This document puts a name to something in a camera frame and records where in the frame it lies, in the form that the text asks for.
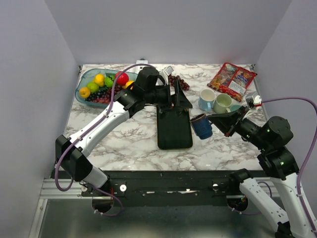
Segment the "gray floor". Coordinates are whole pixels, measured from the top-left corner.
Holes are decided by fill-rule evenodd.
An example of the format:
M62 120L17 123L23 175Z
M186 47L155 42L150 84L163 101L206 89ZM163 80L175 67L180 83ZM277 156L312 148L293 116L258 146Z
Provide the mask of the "gray floor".
M256 211L250 204L248 211ZM134 207L118 217L94 214L90 200L51 200L41 238L273 238L264 216L226 207Z

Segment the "yellow lemon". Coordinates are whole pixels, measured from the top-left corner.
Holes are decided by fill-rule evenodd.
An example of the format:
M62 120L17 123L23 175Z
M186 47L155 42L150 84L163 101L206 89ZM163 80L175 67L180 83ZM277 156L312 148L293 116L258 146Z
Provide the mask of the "yellow lemon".
M90 95L90 90L89 90L89 88L87 88L87 87L81 88L81 89L79 90L79 95L80 95L82 98L88 98L89 95Z
M133 83L134 81L128 81L124 86L122 86L123 89L126 89L131 83Z
M102 74L97 74L93 82L97 84L99 87L104 87L105 85L104 78L105 77Z

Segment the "fruit bowl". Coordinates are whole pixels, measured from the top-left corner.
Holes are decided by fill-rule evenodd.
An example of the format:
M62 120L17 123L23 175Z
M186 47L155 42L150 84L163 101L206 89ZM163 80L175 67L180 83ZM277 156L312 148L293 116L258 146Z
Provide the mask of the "fruit bowl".
M115 76L115 74L118 72L120 72L120 71L111 70L111 69L102 69L102 68L93 68L93 69L88 70L87 72L85 72L83 74L83 76L80 79L78 87L75 90L75 98L77 99L78 102L86 104L86 105L91 106L91 107L106 108L108 106L108 104L86 101L84 98L82 98L80 96L79 90L83 87L86 87L86 85L89 82L92 82L97 74L103 74L106 77L106 76L111 76L111 75ZM135 81L137 76L138 76L136 73L126 72L126 74L129 76L129 80L133 80L133 81ZM107 87L104 86L104 87L100 88L100 90L104 90L104 89L107 89Z

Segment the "snack bag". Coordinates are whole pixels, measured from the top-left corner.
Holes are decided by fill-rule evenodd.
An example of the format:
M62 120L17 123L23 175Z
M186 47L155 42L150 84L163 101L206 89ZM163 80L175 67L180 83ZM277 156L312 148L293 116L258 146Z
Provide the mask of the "snack bag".
M242 101L248 86L257 74L231 63L224 63L220 71L207 84L208 87L226 93L238 102Z

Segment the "marble countertop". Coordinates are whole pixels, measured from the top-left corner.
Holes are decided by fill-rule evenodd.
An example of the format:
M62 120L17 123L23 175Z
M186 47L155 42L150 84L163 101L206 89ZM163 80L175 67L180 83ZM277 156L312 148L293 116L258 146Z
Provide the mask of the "marble countertop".
M160 71L169 64L154 64ZM86 64L81 76L92 68L125 69L127 64ZM185 91L193 104L190 117L203 113L198 108L199 92L220 70L220 64L172 64L173 75L180 75L189 85ZM247 93L256 91L254 82ZM79 131L102 109L91 108L74 99L65 136ZM249 117L254 123L263 125L262 109ZM238 134L225 137L213 126L213 136L200 140L193 132L193 147L188 150L165 151L157 146L156 109L145 107L133 118L119 125L106 136L88 157L89 161L102 170L262 170L257 155L259 151L251 143L244 142Z

